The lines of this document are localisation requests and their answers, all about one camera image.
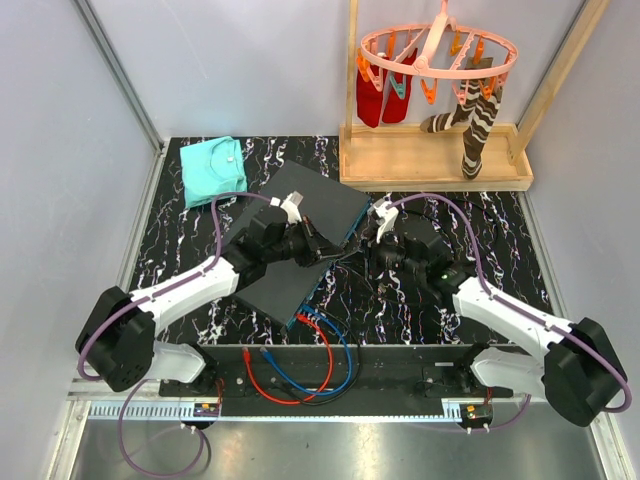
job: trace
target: black marble surface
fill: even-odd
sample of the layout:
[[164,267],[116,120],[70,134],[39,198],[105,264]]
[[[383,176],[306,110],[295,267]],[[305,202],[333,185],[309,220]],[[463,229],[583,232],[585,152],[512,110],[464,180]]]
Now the black marble surface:
[[[180,170],[180,147],[206,138],[174,138],[169,144],[146,232],[137,258],[131,290],[162,282],[192,268],[214,252],[210,207],[184,209]],[[249,191],[258,192],[285,160],[298,162],[338,179],[337,137],[250,137],[240,139],[245,158]],[[408,194],[393,193],[398,199]],[[372,194],[374,199],[383,194]],[[471,217],[490,282],[532,306],[550,312],[551,307],[536,260],[531,238],[515,193],[454,193],[450,198],[476,203],[463,210]],[[226,231],[249,200],[230,200],[219,205],[221,225]],[[406,208],[434,222],[458,258],[471,248],[462,222],[452,210],[435,201],[417,200]],[[415,221],[403,214],[401,221]],[[366,222],[360,226],[361,235]],[[433,303],[412,305],[421,292],[410,278],[391,272],[382,278],[377,295],[365,285],[363,257],[353,255],[325,275],[310,304],[320,306],[348,321],[363,344],[428,344],[500,341],[495,332],[477,322],[460,318]],[[395,302],[380,297],[388,297]],[[282,344],[318,342],[307,329],[296,326],[287,335],[280,325],[253,312],[232,298],[202,306],[175,322],[160,337],[170,342],[197,341],[212,344]]]

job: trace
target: wooden base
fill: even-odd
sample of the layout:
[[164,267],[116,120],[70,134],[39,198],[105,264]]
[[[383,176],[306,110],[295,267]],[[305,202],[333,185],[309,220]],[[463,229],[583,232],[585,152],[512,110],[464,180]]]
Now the wooden base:
[[517,134],[510,123],[492,128],[482,152],[480,175],[466,180],[461,170],[466,128],[427,134],[417,124],[376,129],[354,125],[351,142],[346,142],[342,125],[340,181],[368,192],[524,191],[531,186],[527,154],[523,151],[510,163],[510,147]]

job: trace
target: metal floor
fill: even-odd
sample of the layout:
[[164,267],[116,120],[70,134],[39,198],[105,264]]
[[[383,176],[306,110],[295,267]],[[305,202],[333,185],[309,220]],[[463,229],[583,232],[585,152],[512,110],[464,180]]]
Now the metal floor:
[[[496,420],[516,412],[496,404]],[[133,452],[167,429],[168,422],[125,424]],[[429,424],[428,428],[454,429]],[[490,435],[441,433],[417,424],[235,423],[206,430],[211,447],[185,478],[253,479],[604,479],[589,429],[561,419],[546,404],[533,404],[512,428]],[[143,468],[172,473],[189,464],[198,441],[185,431],[167,434],[134,455]],[[147,478],[122,460],[116,422],[87,422],[74,480]]]

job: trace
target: gray wall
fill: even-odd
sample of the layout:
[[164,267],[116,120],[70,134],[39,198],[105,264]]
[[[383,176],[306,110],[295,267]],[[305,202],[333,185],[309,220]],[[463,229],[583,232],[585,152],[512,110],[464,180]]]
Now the gray wall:
[[[92,3],[165,137],[335,135],[344,122],[347,0]],[[500,121],[520,118],[581,3],[450,2],[461,25],[503,35],[520,51]],[[393,25],[430,23],[439,9],[439,0],[361,0],[358,39]],[[448,45],[443,40],[443,50]],[[440,83],[430,107],[413,80],[407,122],[453,106],[449,83]]]
[[0,2],[0,476],[43,478],[152,151],[68,0]]
[[[607,329],[640,386],[640,3],[612,2],[528,148],[530,191],[571,318]],[[619,416],[640,468],[640,401]]]

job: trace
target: red sock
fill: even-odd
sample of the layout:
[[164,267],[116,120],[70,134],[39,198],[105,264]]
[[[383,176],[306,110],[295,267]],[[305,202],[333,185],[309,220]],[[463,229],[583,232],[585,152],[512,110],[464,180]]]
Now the red sock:
[[[377,65],[371,65],[371,72],[374,75],[378,74],[379,68]],[[387,71],[382,70],[382,84],[387,76]],[[365,125],[371,128],[375,128],[380,123],[380,111],[382,110],[382,96],[383,92],[376,90],[373,86],[373,82],[369,80],[365,82],[362,78],[362,74],[358,70],[358,80],[356,83],[356,103],[358,117]]]
[[[418,49],[415,49],[414,52],[405,58],[402,63],[404,65],[412,65],[413,62],[416,61],[416,57],[418,56]],[[402,85],[404,75],[401,73],[394,73],[393,78],[396,80],[398,85]],[[398,94],[396,93],[393,86],[390,87],[389,98],[387,98],[387,105],[384,107],[384,112],[382,114],[382,121],[384,123],[400,123],[407,116],[407,109],[409,108],[409,97],[411,96],[411,80],[413,77],[411,75],[407,75],[407,87],[406,93],[404,96],[404,100],[402,100]]]

